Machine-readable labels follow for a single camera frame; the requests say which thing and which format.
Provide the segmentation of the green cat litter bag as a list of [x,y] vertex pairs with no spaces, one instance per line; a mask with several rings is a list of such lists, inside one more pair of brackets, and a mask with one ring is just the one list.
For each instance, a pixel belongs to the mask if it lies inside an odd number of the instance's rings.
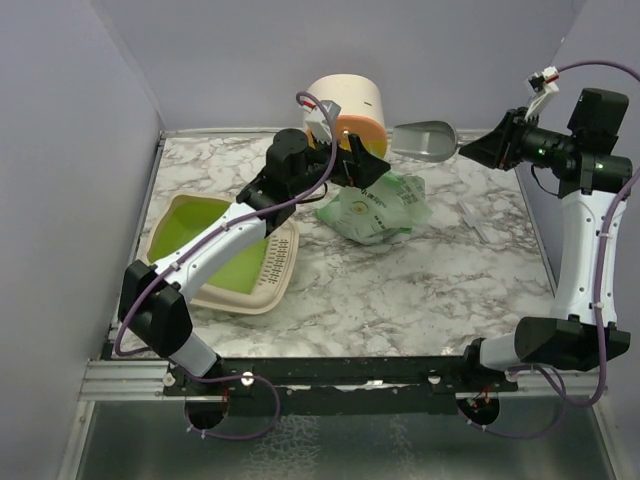
[[362,245],[407,236],[426,225],[431,215],[424,179],[393,171],[368,188],[341,188],[327,205],[316,210],[318,220]]

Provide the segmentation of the silver metal scoop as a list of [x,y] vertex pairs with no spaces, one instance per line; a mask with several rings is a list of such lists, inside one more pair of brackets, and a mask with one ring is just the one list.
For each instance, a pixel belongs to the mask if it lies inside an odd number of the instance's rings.
[[400,124],[393,128],[391,151],[395,154],[442,163],[462,146],[457,130],[441,120]]

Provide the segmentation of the grey plastic bag clip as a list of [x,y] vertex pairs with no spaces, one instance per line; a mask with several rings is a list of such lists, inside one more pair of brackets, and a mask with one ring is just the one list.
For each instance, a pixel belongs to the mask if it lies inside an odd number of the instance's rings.
[[476,215],[472,212],[472,210],[469,208],[469,206],[463,202],[463,201],[459,201],[458,202],[458,207],[461,211],[461,215],[462,215],[462,220],[464,221],[464,223],[475,232],[475,234],[477,235],[478,239],[482,242],[482,243],[489,243],[490,239],[489,237],[486,235],[485,231],[482,228],[482,225],[480,223],[480,221],[478,220],[478,218],[476,217]]

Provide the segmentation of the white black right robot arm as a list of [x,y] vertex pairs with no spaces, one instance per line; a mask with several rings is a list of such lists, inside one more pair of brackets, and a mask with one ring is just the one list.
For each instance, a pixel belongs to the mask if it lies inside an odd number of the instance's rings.
[[546,317],[524,317],[515,331],[475,342],[478,357],[459,367],[461,383],[481,391],[496,371],[525,364],[589,371],[624,354],[631,336],[617,326],[613,301],[616,234],[626,209],[630,159],[613,147],[627,111],[626,95],[586,88],[564,135],[539,127],[524,108],[460,148],[461,156],[490,169],[522,162],[548,168],[559,181],[563,250],[554,302]]

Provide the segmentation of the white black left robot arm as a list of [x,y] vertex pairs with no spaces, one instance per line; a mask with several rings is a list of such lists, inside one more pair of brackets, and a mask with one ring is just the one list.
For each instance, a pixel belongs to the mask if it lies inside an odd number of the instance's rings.
[[194,332],[189,302],[219,269],[271,235],[325,183],[363,189],[389,171],[389,163],[371,154],[358,135],[350,133],[347,140],[348,149],[342,149],[336,140],[310,142],[298,129],[276,133],[264,167],[217,221],[154,264],[136,260],[126,268],[118,305],[121,329],[186,370],[195,392],[214,392],[221,380],[220,357]]

